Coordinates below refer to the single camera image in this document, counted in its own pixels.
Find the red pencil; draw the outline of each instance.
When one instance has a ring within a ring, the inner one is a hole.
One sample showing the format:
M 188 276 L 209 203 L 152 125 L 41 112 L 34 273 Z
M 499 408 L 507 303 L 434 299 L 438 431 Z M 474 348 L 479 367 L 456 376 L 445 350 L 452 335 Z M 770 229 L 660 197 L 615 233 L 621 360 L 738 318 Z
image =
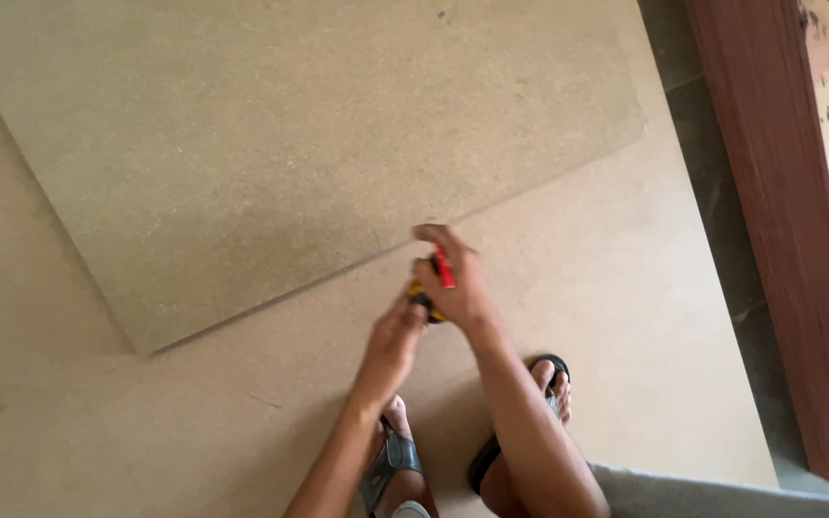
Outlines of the red pencil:
M 440 282 L 444 289 L 456 288 L 456 281 L 453 280 L 453 273 L 450 271 L 450 265 L 447 264 L 447 251 L 443 250 L 443 245 L 438 241 L 434 241 L 434 257 L 437 259 L 437 273 L 440 275 Z

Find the man's right hand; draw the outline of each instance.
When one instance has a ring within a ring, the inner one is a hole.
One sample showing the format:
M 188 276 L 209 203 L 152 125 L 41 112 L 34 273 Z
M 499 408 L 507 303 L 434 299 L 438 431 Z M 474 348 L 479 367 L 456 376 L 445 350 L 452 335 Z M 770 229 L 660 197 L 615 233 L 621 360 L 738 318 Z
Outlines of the man's right hand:
M 446 225 L 418 225 L 412 233 L 420 241 L 439 242 L 447 253 L 447 262 L 456 288 L 446 289 L 427 259 L 416 259 L 412 274 L 427 297 L 443 312 L 447 320 L 460 326 L 467 335 L 477 325 L 494 317 L 482 278 L 478 253 L 467 246 Z

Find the hand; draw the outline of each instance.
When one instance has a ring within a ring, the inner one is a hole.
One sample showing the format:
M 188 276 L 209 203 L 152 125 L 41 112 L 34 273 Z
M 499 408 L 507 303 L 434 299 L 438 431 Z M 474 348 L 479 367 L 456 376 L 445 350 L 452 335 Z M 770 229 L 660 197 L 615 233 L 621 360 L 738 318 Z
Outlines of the hand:
M 443 288 L 427 259 L 415 260 L 412 274 L 447 320 L 459 325 L 467 335 L 472 327 L 489 321 L 494 311 L 486 296 L 478 253 L 446 225 L 418 225 L 412 233 L 421 241 L 439 241 L 446 250 L 456 288 Z
M 367 352 L 348 399 L 377 410 L 386 406 L 411 372 L 417 340 L 426 330 L 424 306 L 410 303 L 403 292 L 373 324 Z

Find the black sandal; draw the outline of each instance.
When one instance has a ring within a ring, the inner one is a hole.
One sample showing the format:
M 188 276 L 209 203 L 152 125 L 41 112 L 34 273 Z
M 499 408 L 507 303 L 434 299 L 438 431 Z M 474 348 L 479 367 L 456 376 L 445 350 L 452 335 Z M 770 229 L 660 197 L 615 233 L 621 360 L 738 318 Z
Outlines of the black sandal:
M 379 497 L 382 496 L 382 490 L 386 489 L 386 485 L 396 473 L 410 469 L 424 475 L 421 461 L 417 458 L 415 443 L 396 433 L 385 417 L 380 419 L 386 429 L 386 443 L 379 450 L 376 460 L 363 474 L 358 487 L 363 495 L 363 503 L 367 506 L 367 516 L 371 517 L 373 509 L 379 503 Z
M 556 378 L 559 372 L 565 372 L 565 375 L 568 376 L 569 383 L 571 383 L 571 374 L 568 373 L 568 365 L 565 363 L 565 360 L 554 354 L 537 356 L 530 363 L 528 369 L 532 371 L 537 363 L 546 359 L 556 366 L 556 373 L 552 376 L 552 381 L 549 382 L 549 386 L 545 389 L 545 401 L 552 408 L 552 411 L 556 413 L 556 416 L 558 416 L 558 398 L 556 398 L 556 394 L 552 392 L 552 389 L 556 386 Z M 469 465 L 469 485 L 475 491 L 476 495 L 480 494 L 479 489 L 482 487 L 482 479 L 485 478 L 485 473 L 487 473 L 488 468 L 491 467 L 491 463 L 495 462 L 495 459 L 497 459 L 500 453 L 501 446 L 497 443 L 497 435 L 492 435 L 491 439 L 485 443 L 485 446 L 482 447 L 482 450 Z

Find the foot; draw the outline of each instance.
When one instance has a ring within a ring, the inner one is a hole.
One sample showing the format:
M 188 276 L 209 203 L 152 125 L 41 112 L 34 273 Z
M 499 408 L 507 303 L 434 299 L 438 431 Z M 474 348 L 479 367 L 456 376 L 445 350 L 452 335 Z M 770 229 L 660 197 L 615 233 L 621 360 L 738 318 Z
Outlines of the foot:
M 565 372 L 559 372 L 556 376 L 556 366 L 546 359 L 533 366 L 531 374 L 536 384 L 539 385 L 540 394 L 543 397 L 545 397 L 546 387 L 555 377 L 556 382 L 552 391 L 558 399 L 559 418 L 563 423 L 568 423 L 571 418 L 571 384 L 568 383 L 568 376 Z M 510 477 L 504 455 L 498 455 L 488 467 L 488 471 L 482 478 L 479 494 L 488 510 L 501 518 L 530 516 L 514 489 L 514 482 Z
M 412 439 L 412 429 L 408 425 L 408 415 L 405 413 L 405 403 L 401 397 L 396 395 L 389 404 L 383 408 L 382 415 L 389 421 L 389 424 L 396 433 L 406 439 Z M 386 443 L 386 430 L 382 422 L 377 421 L 376 431 L 373 433 L 373 441 L 370 445 L 370 463 L 376 460 L 379 450 Z M 437 518 L 437 505 L 434 497 L 430 494 L 430 488 L 424 476 L 416 471 L 404 470 L 396 473 L 386 488 L 382 490 L 382 496 L 373 509 L 377 518 L 390 518 L 395 510 L 408 500 L 414 500 L 427 509 L 431 516 Z

